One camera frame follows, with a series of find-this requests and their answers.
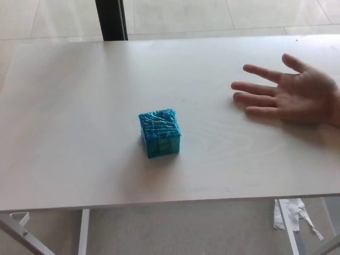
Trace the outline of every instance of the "blue box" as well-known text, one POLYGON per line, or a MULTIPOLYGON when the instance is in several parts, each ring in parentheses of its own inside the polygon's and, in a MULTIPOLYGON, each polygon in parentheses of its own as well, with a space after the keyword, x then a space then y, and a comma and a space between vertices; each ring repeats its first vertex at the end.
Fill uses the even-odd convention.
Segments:
POLYGON ((180 152, 181 132, 173 109, 138 115, 148 158, 180 152))

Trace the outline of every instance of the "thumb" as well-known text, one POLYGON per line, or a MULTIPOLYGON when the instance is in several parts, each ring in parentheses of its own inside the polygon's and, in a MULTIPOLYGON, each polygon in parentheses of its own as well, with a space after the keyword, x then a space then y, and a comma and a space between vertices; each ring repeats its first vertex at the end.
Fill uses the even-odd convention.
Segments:
POLYGON ((299 73, 302 73, 310 67, 308 64, 302 62, 300 59, 286 53, 282 55, 282 62, 289 68, 299 73))

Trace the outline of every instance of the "dark pole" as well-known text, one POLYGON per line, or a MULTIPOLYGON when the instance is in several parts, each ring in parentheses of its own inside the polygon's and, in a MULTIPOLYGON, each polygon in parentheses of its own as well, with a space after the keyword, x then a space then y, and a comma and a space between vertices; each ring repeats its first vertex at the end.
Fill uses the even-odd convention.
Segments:
POLYGON ((128 40, 123 0, 96 0, 104 41, 128 40))

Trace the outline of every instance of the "plastic wrapping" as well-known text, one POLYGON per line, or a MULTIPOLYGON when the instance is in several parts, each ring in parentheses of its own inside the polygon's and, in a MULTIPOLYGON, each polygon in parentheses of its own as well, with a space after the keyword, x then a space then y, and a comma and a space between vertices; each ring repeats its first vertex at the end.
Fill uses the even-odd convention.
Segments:
POLYGON ((138 117, 149 158, 180 151, 181 132, 173 109, 143 113, 138 117))

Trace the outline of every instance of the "white table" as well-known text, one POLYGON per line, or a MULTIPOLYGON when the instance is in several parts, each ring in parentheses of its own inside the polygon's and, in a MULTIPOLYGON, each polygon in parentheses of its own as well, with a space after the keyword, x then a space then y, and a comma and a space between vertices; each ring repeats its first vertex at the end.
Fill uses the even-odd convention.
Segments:
POLYGON ((232 101, 234 80, 268 84, 243 64, 288 71, 284 52, 340 80, 339 36, 20 46, 0 95, 0 211, 340 194, 340 130, 232 101), (164 108, 181 152, 150 160, 138 114, 164 108))

